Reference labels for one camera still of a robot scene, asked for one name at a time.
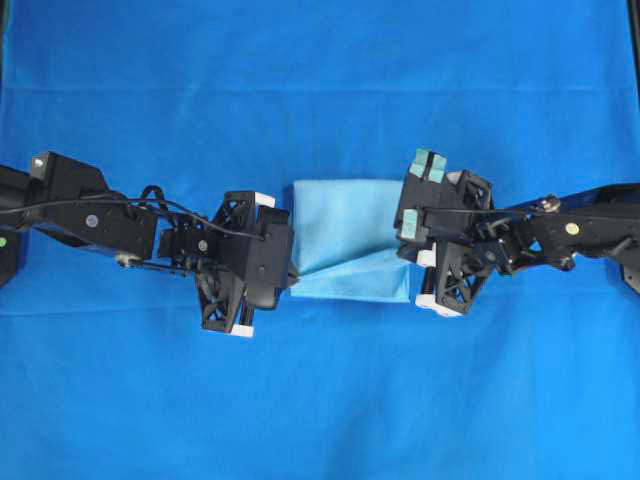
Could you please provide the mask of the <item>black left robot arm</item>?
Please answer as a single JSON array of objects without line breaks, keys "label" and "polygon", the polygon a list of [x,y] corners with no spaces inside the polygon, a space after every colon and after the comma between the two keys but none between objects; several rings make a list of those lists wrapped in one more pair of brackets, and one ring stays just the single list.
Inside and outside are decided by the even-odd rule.
[{"label": "black left robot arm", "polygon": [[299,280],[289,213],[273,197],[228,191],[207,218],[157,185],[129,198],[100,169],[52,151],[34,156],[27,171],[1,169],[3,284],[17,275],[31,229],[123,268],[193,277],[201,327],[216,333],[253,336],[255,312],[275,309]]}]

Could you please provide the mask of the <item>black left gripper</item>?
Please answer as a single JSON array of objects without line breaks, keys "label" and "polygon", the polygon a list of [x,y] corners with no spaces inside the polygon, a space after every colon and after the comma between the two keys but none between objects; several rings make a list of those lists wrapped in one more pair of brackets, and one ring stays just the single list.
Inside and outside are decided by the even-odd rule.
[{"label": "black left gripper", "polygon": [[[247,201],[256,207],[277,208],[273,197],[255,191],[228,192],[225,194],[223,204],[232,200]],[[197,291],[201,307],[201,326],[205,330],[216,333],[251,336],[254,313],[260,309],[247,303],[246,285],[219,261],[218,239],[224,234],[231,235],[233,232],[222,226],[222,221],[217,218],[218,212],[212,220],[213,226],[206,230],[207,235],[199,242],[202,263],[197,267]],[[292,285],[291,256],[287,288]]]}]

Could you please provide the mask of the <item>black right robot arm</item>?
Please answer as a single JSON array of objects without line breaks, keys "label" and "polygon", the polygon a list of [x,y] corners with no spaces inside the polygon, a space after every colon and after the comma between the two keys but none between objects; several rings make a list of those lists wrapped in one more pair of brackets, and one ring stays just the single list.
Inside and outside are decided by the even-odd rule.
[{"label": "black right robot arm", "polygon": [[575,257],[611,259],[639,288],[639,187],[617,184],[507,209],[493,205],[491,185],[468,171],[451,181],[406,175],[400,232],[425,267],[418,306],[446,317],[467,314],[492,273],[513,275],[548,265],[562,272]]}]

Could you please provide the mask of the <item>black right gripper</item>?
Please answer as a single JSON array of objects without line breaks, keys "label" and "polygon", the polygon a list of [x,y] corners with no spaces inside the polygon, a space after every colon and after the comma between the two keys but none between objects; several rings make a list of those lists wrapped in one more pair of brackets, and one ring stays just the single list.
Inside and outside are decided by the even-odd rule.
[{"label": "black right gripper", "polygon": [[[493,206],[490,184],[468,170],[447,174],[437,187],[437,207],[482,210]],[[465,315],[492,272],[468,236],[472,216],[453,213],[424,218],[429,225],[423,229],[416,264],[425,273],[416,305],[444,317]]]}]

